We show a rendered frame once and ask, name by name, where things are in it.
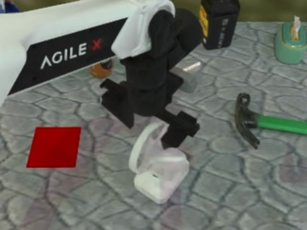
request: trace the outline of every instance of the stone pavement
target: stone pavement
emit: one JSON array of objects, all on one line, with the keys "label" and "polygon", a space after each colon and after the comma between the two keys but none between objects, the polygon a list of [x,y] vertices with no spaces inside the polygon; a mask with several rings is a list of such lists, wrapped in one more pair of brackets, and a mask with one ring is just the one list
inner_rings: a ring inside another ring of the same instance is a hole
[{"label": "stone pavement", "polygon": [[[179,65],[201,61],[193,94],[170,110],[198,117],[201,129],[182,149],[191,170],[165,205],[133,187],[132,144],[149,118],[126,129],[99,105],[100,81],[87,70],[7,99],[0,109],[1,230],[306,230],[306,136],[255,130],[258,150],[234,126],[238,93],[251,110],[307,119],[307,58],[275,60],[278,23],[239,23],[230,48],[199,46]],[[123,78],[118,63],[112,79]],[[81,126],[75,169],[27,169],[37,126]]]}]

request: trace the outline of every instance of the green hammer handle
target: green hammer handle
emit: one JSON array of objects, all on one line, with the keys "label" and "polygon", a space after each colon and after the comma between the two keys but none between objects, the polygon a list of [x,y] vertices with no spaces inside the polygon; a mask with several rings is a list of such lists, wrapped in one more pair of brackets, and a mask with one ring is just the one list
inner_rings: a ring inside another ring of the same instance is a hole
[{"label": "green hammer handle", "polygon": [[307,122],[259,115],[259,128],[274,129],[291,133],[307,134]]}]

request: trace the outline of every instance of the black container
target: black container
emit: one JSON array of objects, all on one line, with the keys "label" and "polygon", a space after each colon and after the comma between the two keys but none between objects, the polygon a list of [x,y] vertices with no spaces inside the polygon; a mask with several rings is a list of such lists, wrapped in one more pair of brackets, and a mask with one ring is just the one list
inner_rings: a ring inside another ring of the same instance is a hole
[{"label": "black container", "polygon": [[200,23],[205,49],[230,46],[239,11],[238,0],[201,0]]}]

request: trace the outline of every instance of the red square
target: red square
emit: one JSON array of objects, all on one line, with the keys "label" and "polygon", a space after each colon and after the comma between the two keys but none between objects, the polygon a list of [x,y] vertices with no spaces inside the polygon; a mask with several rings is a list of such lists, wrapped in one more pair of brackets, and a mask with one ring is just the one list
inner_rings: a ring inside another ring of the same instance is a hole
[{"label": "red square", "polygon": [[26,167],[76,167],[80,133],[80,127],[37,127]]}]

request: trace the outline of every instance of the teal tissue box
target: teal tissue box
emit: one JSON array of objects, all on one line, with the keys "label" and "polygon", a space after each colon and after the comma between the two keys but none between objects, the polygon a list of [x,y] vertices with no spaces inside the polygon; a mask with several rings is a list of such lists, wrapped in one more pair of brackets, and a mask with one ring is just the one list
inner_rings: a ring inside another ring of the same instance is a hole
[{"label": "teal tissue box", "polygon": [[292,38],[293,23],[284,23],[278,30],[275,39],[275,55],[277,60],[286,64],[298,64],[307,49],[306,29],[301,26],[297,39]]}]

